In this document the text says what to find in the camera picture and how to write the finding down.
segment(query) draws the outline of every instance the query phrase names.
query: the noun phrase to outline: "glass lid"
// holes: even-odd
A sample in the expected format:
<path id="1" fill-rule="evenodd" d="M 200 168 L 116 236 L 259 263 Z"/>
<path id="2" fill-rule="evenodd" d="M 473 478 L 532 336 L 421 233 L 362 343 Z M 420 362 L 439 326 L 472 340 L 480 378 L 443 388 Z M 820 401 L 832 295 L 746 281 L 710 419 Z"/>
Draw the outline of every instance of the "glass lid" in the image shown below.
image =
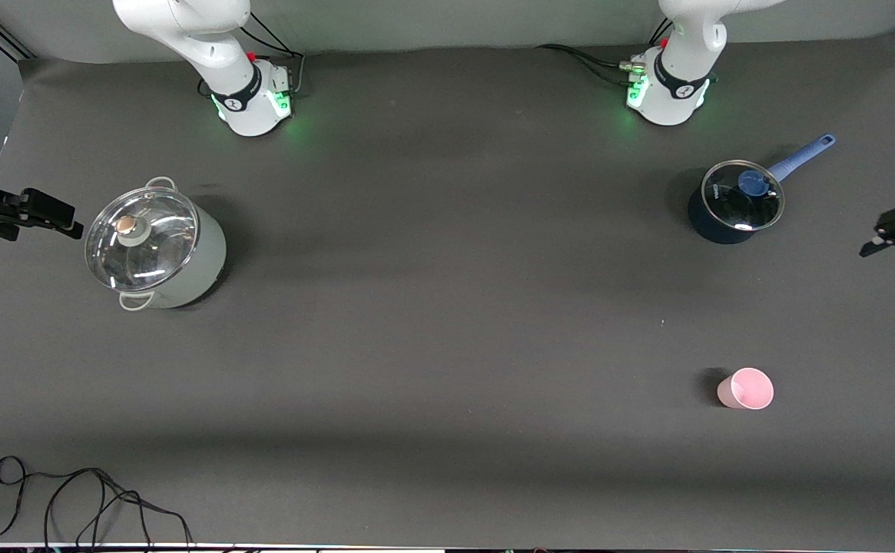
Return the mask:
<path id="1" fill-rule="evenodd" d="M 142 291 L 177 274 L 191 258 L 198 214 L 176 190 L 148 187 L 113 200 L 85 238 L 85 261 L 100 283 Z"/>
<path id="2" fill-rule="evenodd" d="M 766 168 L 750 161 L 725 161 L 707 172 L 703 203 L 715 220 L 735 230 L 762 230 L 781 217 L 781 185 Z"/>

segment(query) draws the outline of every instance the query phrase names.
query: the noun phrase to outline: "plastic cup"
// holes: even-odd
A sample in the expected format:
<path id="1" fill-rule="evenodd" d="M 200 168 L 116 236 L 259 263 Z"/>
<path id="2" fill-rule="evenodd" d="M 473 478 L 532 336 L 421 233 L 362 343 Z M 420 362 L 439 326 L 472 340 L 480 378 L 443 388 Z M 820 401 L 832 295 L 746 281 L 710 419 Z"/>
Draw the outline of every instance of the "plastic cup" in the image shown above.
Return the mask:
<path id="1" fill-rule="evenodd" d="M 763 372 L 745 367 L 717 386 L 717 397 L 731 409 L 764 409 L 774 398 L 774 386 Z"/>

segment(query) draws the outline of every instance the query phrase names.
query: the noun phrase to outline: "pot handle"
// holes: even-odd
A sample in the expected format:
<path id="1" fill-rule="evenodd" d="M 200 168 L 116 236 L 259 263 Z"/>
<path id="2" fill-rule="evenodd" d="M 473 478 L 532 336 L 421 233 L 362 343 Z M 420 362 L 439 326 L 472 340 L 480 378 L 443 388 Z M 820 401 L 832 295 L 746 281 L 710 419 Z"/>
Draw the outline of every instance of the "pot handle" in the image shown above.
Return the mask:
<path id="1" fill-rule="evenodd" d="M 777 164 L 771 165 L 771 175 L 774 175 L 774 178 L 778 182 L 781 182 L 788 175 L 792 174 L 792 171 L 802 167 L 802 164 L 805 164 L 806 161 L 812 160 L 813 157 L 816 157 L 819 154 L 822 154 L 826 151 L 830 146 L 837 143 L 837 137 L 825 134 L 820 136 L 818 139 L 811 141 L 811 143 L 803 146 L 801 150 L 796 151 L 795 154 L 789 155 L 789 157 L 785 158 L 782 161 L 778 161 Z"/>
<path id="2" fill-rule="evenodd" d="M 127 294 L 120 293 L 120 307 L 127 311 L 139 311 L 141 309 L 146 309 L 150 307 L 150 304 L 153 303 L 153 298 L 157 297 L 157 293 L 146 293 L 146 294 Z M 127 300 L 131 299 L 139 299 L 143 300 L 143 303 L 128 303 Z"/>
<path id="3" fill-rule="evenodd" d="M 160 182 L 160 181 L 164 181 L 164 180 L 166 180 L 169 184 L 168 185 L 154 184 L 156 182 Z M 177 185 L 174 184 L 173 180 L 171 180 L 170 177 L 153 177 L 152 179 L 146 181 L 145 186 L 163 186 L 164 188 L 170 188 L 170 189 L 174 190 L 174 192 L 180 192 L 177 189 Z"/>

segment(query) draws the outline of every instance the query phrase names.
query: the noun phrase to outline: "cable connector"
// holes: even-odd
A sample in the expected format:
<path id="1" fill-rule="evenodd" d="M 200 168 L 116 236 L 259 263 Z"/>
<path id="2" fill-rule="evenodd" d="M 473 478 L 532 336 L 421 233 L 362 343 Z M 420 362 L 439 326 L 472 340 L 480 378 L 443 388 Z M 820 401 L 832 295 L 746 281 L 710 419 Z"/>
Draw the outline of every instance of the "cable connector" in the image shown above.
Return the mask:
<path id="1" fill-rule="evenodd" d="M 618 69 L 626 73 L 634 73 L 637 75 L 645 74 L 644 61 L 619 61 Z"/>

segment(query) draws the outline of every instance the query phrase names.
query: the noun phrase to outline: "metal rim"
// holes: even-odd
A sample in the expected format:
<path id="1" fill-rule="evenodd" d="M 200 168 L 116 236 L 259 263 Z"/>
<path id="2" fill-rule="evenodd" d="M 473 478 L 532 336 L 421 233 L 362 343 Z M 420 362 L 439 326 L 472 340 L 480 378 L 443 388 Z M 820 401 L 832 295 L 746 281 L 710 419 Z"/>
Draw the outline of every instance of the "metal rim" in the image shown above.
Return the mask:
<path id="1" fill-rule="evenodd" d="M 168 186 L 145 186 L 143 188 L 138 188 L 137 190 L 131 190 L 130 192 L 125 193 L 123 196 L 118 197 L 116 200 L 110 202 L 106 207 L 103 207 L 103 210 L 99 211 L 99 215 L 96 216 L 95 220 L 92 221 L 92 224 L 89 225 L 89 228 L 95 228 L 97 224 L 102 224 L 103 218 L 106 218 L 107 214 L 109 214 L 110 210 L 116 209 L 118 204 L 124 202 L 124 200 L 130 199 L 132 196 L 138 194 L 145 194 L 147 192 L 152 192 L 154 190 L 162 190 L 163 192 L 167 192 L 177 196 L 179 200 L 182 200 L 190 209 L 191 216 L 194 217 L 194 220 L 197 221 L 194 231 L 194 245 L 191 246 L 191 251 L 187 252 L 187 256 L 184 256 L 184 259 L 181 260 L 181 265 L 177 266 L 177 269 L 171 270 L 170 273 L 165 274 L 163 279 L 156 281 L 156 283 L 150 284 L 150 286 L 143 286 L 142 288 L 131 288 L 130 290 L 116 290 L 116 288 L 109 286 L 109 284 L 103 283 L 102 280 L 99 279 L 96 270 L 92 266 L 92 258 L 88 255 L 88 241 L 92 238 L 92 232 L 85 235 L 85 265 L 88 266 L 88 269 L 91 270 L 93 274 L 96 274 L 96 280 L 99 280 L 99 283 L 102 286 L 106 286 L 109 290 L 116 291 L 116 293 L 144 293 L 144 291 L 155 290 L 155 288 L 161 286 L 161 284 L 166 283 L 168 280 L 173 279 L 173 277 L 177 276 L 180 273 L 184 266 L 187 265 L 187 262 L 191 261 L 191 256 L 194 255 L 194 250 L 198 248 L 198 243 L 201 241 L 201 217 L 198 216 L 198 209 L 195 206 L 194 202 L 191 202 L 190 198 L 184 196 L 177 189 L 168 187 Z"/>
<path id="2" fill-rule="evenodd" d="M 769 178 L 771 180 L 771 182 L 774 182 L 774 184 L 776 184 L 778 186 L 778 191 L 781 192 L 782 200 L 778 204 L 778 211 L 777 211 L 777 213 L 774 214 L 773 220 L 768 221 L 767 223 L 761 225 L 760 227 L 752 228 L 752 230 L 742 230 L 741 228 L 734 228 L 730 224 L 725 223 L 723 220 L 721 220 L 720 217 L 717 217 L 717 214 L 715 214 L 714 211 L 711 210 L 710 206 L 708 206 L 708 204 L 707 204 L 707 179 L 710 177 L 710 175 L 714 174 L 714 171 L 716 171 L 717 169 L 720 169 L 721 167 L 727 167 L 728 165 L 735 165 L 735 164 L 747 165 L 747 167 L 751 167 L 752 169 L 755 169 L 756 171 L 761 172 L 764 176 L 767 176 L 767 178 Z M 707 210 L 707 213 L 710 214 L 710 217 L 713 218 L 713 220 L 717 221 L 717 223 L 724 225 L 724 227 L 729 228 L 729 230 L 736 230 L 738 232 L 758 232 L 759 230 L 763 230 L 764 228 L 771 227 L 771 225 L 777 223 L 778 220 L 780 220 L 780 218 L 781 218 L 782 211 L 785 211 L 784 197 L 785 197 L 785 192 L 784 192 L 784 189 L 781 188 L 781 182 L 778 182 L 778 179 L 774 178 L 774 175 L 771 174 L 771 171 L 768 171 L 766 168 L 761 167 L 759 164 L 756 164 L 753 161 L 746 161 L 746 160 L 721 161 L 720 164 L 716 164 L 713 167 L 711 167 L 710 170 L 707 171 L 707 174 L 705 174 L 703 176 L 703 180 L 700 181 L 700 203 L 703 204 L 703 208 L 705 210 Z"/>

